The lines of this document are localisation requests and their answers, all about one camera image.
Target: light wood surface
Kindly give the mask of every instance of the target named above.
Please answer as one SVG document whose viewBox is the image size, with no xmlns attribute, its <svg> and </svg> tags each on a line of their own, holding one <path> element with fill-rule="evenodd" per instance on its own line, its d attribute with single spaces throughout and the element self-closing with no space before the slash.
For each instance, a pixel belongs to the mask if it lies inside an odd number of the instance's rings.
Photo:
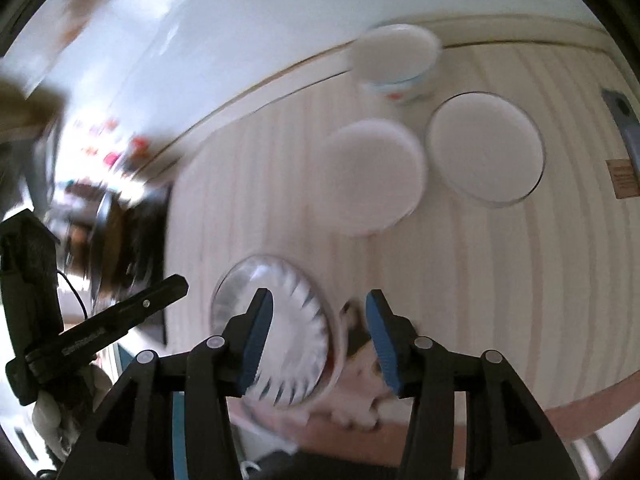
<svg viewBox="0 0 640 480">
<path fill-rule="evenodd" d="M 434 32 L 443 47 L 464 44 L 506 43 L 509 41 L 571 45 L 605 52 L 621 70 L 636 97 L 640 85 L 619 48 L 606 30 L 586 23 L 558 20 L 528 14 L 491 14 L 471 16 L 404 16 L 396 23 L 414 23 Z M 165 178 L 162 173 L 175 174 L 198 153 L 200 145 L 226 124 L 296 92 L 310 84 L 346 72 L 350 67 L 349 44 L 339 45 L 296 63 L 270 76 L 237 95 L 188 128 L 171 143 L 155 153 L 136 175 L 143 179 Z"/>
<path fill-rule="evenodd" d="M 640 368 L 640 198 L 614 196 L 606 160 L 627 154 L 600 97 L 601 87 L 623 91 L 640 113 L 621 73 L 602 52 L 517 43 L 447 48 L 440 73 L 432 96 L 402 109 L 345 73 L 212 133 L 172 195 L 166 272 L 190 284 L 167 308 L 172 350 L 210 334 L 211 297 L 230 267 L 268 253 L 303 269 L 336 310 L 378 287 L 450 350 L 500 350 L 544 408 Z M 424 139 L 436 107 L 467 91 L 500 94 L 539 127 L 546 169 L 530 198 L 485 209 L 431 168 L 419 208 L 379 235 L 316 223 L 311 161 L 326 136 L 378 116 Z"/>
</svg>

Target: metal pin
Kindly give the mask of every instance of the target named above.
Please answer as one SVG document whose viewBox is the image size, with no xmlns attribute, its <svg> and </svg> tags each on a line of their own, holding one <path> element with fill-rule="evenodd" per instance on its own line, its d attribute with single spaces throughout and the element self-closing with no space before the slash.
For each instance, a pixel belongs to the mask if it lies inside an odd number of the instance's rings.
<svg viewBox="0 0 640 480">
<path fill-rule="evenodd" d="M 502 362 L 502 354 L 497 350 L 487 351 L 487 353 L 484 354 L 484 358 L 495 365 Z"/>
<path fill-rule="evenodd" d="M 428 350 L 433 346 L 433 340 L 421 335 L 420 337 L 415 338 L 414 345 L 422 350 Z"/>
<path fill-rule="evenodd" d="M 150 363 L 151 361 L 154 360 L 154 353 L 151 350 L 143 350 L 138 354 L 138 357 L 136 357 L 136 360 L 140 364 L 146 365 L 147 363 Z"/>
<path fill-rule="evenodd" d="M 211 349 L 222 348 L 225 345 L 225 338 L 221 335 L 215 335 L 207 339 L 207 346 Z"/>
</svg>

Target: black bracket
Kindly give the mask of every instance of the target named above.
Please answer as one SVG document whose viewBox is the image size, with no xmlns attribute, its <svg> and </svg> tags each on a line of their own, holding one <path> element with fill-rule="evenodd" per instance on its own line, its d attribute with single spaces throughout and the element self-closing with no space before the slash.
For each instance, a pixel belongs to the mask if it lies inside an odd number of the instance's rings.
<svg viewBox="0 0 640 480">
<path fill-rule="evenodd" d="M 75 372 L 129 329 L 185 296 L 189 287 L 174 274 L 63 332 L 56 243 L 28 209 L 0 224 L 0 289 L 15 353 L 6 364 L 6 376 L 23 406 L 47 390 L 61 404 L 86 415 L 91 399 Z M 84 415 L 78 422 L 84 423 Z"/>
<path fill-rule="evenodd" d="M 395 316 L 382 291 L 367 321 L 385 381 L 414 397 L 399 480 L 450 478 L 454 392 L 466 392 L 466 480 L 578 480 L 562 441 L 507 359 L 449 352 Z"/>
<path fill-rule="evenodd" d="M 622 140 L 625 141 L 636 178 L 640 178 L 640 123 L 634 109 L 623 93 L 604 89 L 602 98 L 611 112 Z"/>
<path fill-rule="evenodd" d="M 254 382 L 273 317 L 260 288 L 222 336 L 191 352 L 140 352 L 89 419 L 58 480 L 172 480 L 173 392 L 184 391 L 190 480 L 241 480 L 225 397 Z"/>
</svg>

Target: wooden table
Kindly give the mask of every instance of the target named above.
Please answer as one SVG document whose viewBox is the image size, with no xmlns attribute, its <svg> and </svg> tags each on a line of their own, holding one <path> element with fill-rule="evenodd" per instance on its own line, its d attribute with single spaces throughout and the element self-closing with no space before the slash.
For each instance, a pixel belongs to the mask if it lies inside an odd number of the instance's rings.
<svg viewBox="0 0 640 480">
<path fill-rule="evenodd" d="M 361 91 L 344 73 L 209 137 L 172 197 L 166 272 L 190 284 L 187 298 L 167 309 L 173 350 L 210 334 L 211 297 L 231 266 L 267 253 L 304 270 L 336 311 L 382 288 L 398 314 L 450 350 L 500 350 L 545 409 L 595 399 L 640 368 L 640 198 L 614 196 L 606 160 L 628 155 L 600 89 L 624 92 L 636 114 L 640 106 L 612 60 L 571 46 L 494 43 L 446 48 L 440 69 L 433 95 L 404 108 Z M 503 96 L 539 127 L 546 168 L 529 198 L 482 208 L 450 192 L 431 168 L 418 209 L 379 235 L 343 237 L 316 222 L 311 162 L 326 136 L 386 117 L 424 139 L 436 107 L 468 91 Z M 580 420 L 578 412 L 573 421 L 569 412 L 560 418 L 593 431 L 640 401 L 637 379 L 590 420 L 584 404 Z M 404 428 L 407 414 L 392 403 L 383 419 Z M 314 449 L 295 433 L 288 432 Z"/>
</svg>

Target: white bowl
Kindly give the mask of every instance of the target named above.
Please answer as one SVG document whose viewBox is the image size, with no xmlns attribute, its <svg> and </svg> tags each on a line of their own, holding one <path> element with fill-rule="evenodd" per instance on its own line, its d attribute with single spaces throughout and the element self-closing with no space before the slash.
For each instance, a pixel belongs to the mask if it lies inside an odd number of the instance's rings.
<svg viewBox="0 0 640 480">
<path fill-rule="evenodd" d="M 328 137 L 316 160 L 317 217 L 345 235 L 382 231 L 409 215 L 424 192 L 427 166 L 400 123 L 366 119 Z"/>
<path fill-rule="evenodd" d="M 350 49 L 353 76 L 367 89 L 404 103 L 425 93 L 440 55 L 438 37 L 398 23 L 365 32 Z"/>
<path fill-rule="evenodd" d="M 523 200 L 545 167 L 542 138 L 531 118 L 484 92 L 460 94 L 441 104 L 431 118 L 427 144 L 449 187 L 490 207 Z"/>
</svg>

